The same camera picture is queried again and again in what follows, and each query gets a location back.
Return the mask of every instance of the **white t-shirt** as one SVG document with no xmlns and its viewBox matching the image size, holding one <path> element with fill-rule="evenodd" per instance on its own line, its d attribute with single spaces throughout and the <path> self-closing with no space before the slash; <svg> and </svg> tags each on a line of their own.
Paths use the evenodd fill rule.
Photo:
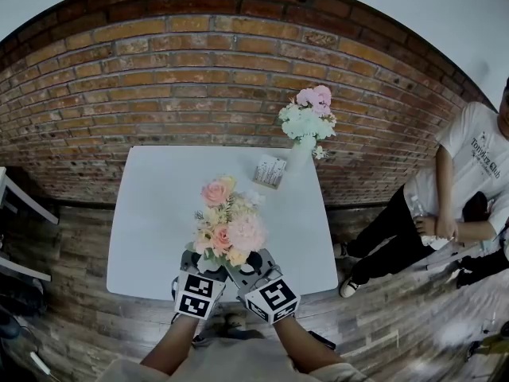
<svg viewBox="0 0 509 382">
<path fill-rule="evenodd" d="M 373 382 L 350 364 L 334 364 L 311 372 L 293 368 L 276 341 L 229 338 L 204 340 L 168 376 L 134 362 L 113 362 L 97 382 Z"/>
<path fill-rule="evenodd" d="M 472 102 L 452 123 L 437 134 L 437 141 L 453 158 L 452 207 L 461 220 L 463 207 L 477 192 L 495 199 L 488 221 L 498 234 L 509 217 L 509 140 L 497 124 L 498 115 L 482 103 Z M 404 188 L 409 210 L 412 195 L 417 195 L 429 215 L 438 214 L 435 165 L 417 172 Z M 446 240 L 430 246 L 440 249 Z"/>
</svg>

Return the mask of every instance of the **white vase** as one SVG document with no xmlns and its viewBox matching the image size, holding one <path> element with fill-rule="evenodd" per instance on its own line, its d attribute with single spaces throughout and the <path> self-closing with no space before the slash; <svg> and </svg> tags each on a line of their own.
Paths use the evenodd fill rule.
<svg viewBox="0 0 509 382">
<path fill-rule="evenodd" d="M 304 164 L 311 157 L 312 146 L 303 146 L 300 142 L 293 144 L 292 150 L 289 151 L 288 159 L 286 160 L 286 171 L 288 173 L 300 173 Z"/>
</svg>

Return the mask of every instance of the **black pants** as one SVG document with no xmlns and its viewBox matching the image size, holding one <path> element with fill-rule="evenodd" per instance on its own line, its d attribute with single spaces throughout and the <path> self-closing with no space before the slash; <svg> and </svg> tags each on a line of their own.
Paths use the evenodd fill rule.
<svg viewBox="0 0 509 382">
<path fill-rule="evenodd" d="M 367 256 L 392 236 L 396 237 Z M 363 258 L 353 268 L 352 281 L 366 284 L 369 279 L 399 273 L 431 255 L 434 249 L 422 244 L 406 206 L 402 187 L 390 199 L 382 213 L 348 245 L 347 251 L 350 256 Z"/>
<path fill-rule="evenodd" d="M 503 249 L 488 256 L 473 259 L 466 257 L 461 260 L 461 266 L 472 273 L 462 273 L 458 279 L 461 285 L 477 283 L 491 275 L 496 275 L 501 271 L 509 269 L 509 260 L 507 260 Z"/>
</svg>

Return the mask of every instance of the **white wall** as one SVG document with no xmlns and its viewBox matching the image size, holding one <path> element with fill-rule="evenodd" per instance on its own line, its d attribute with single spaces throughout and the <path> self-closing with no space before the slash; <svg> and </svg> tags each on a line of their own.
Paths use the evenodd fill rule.
<svg viewBox="0 0 509 382">
<path fill-rule="evenodd" d="M 0 40 L 63 0 L 0 0 Z M 359 0 L 398 20 L 463 69 L 499 105 L 509 76 L 509 0 Z"/>
</svg>

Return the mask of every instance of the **water bottle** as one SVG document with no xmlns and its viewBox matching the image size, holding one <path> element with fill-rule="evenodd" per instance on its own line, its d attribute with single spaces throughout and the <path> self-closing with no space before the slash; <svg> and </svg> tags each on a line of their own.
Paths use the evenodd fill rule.
<svg viewBox="0 0 509 382">
<path fill-rule="evenodd" d="M 425 216 L 424 207 L 422 206 L 422 203 L 419 201 L 417 195 L 412 195 L 410 198 L 412 209 L 410 210 L 410 213 L 412 214 L 412 218 L 415 218 L 416 216 Z M 424 235 L 421 236 L 421 241 L 424 246 L 431 245 L 435 240 L 437 240 L 436 236 L 428 236 Z"/>
</svg>

